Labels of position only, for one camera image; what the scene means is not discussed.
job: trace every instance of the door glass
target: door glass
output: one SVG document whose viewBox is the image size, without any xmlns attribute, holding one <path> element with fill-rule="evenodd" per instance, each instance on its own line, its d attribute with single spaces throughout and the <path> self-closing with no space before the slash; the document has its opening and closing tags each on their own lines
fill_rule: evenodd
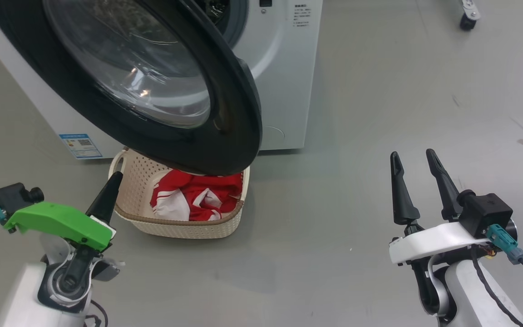
<svg viewBox="0 0 523 327">
<path fill-rule="evenodd" d="M 135 0 L 43 2 L 60 41 L 118 101 L 179 128 L 207 120 L 211 102 L 199 65 Z"/>
</svg>

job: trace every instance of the green plastic part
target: green plastic part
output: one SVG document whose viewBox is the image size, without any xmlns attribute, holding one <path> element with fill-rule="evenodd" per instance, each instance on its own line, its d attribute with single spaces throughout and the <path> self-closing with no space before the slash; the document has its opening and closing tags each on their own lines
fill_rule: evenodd
<svg viewBox="0 0 523 327">
<path fill-rule="evenodd" d="M 108 247 L 113 230 L 102 225 L 78 209 L 67 205 L 40 202 L 16 211 L 4 225 L 17 227 L 23 234 L 28 230 L 67 238 L 79 244 L 102 251 Z"/>
</svg>

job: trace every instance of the laundry basket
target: laundry basket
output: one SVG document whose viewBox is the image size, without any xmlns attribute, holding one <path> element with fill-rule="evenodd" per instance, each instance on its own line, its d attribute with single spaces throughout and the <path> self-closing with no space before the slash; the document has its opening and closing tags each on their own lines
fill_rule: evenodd
<svg viewBox="0 0 523 327">
<path fill-rule="evenodd" d="M 167 221 L 154 217 L 150 201 L 153 186 L 171 169 L 132 149 L 125 148 L 112 160 L 109 178 L 121 161 L 120 171 L 124 176 L 114 211 L 141 231 L 167 238 L 224 238 L 234 232 L 239 225 L 249 184 L 249 167 L 241 174 L 242 193 L 235 209 L 230 213 L 222 214 L 220 220 Z"/>
</svg>

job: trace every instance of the open round door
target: open round door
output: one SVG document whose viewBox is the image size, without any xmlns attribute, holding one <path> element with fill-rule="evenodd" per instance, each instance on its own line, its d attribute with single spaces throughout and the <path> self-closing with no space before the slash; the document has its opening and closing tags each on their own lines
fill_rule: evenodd
<svg viewBox="0 0 523 327">
<path fill-rule="evenodd" d="M 172 168 L 227 175 L 259 151 L 260 104 L 210 17 L 193 0 L 0 0 L 8 39 L 85 118 Z"/>
</svg>

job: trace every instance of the blue and white sticker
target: blue and white sticker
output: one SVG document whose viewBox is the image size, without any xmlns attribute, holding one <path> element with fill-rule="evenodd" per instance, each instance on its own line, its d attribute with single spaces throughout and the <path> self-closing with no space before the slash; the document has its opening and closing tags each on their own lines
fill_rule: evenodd
<svg viewBox="0 0 523 327">
<path fill-rule="evenodd" d="M 76 159 L 101 158 L 96 145 L 87 134 L 60 134 L 60 139 L 68 146 Z"/>
</svg>

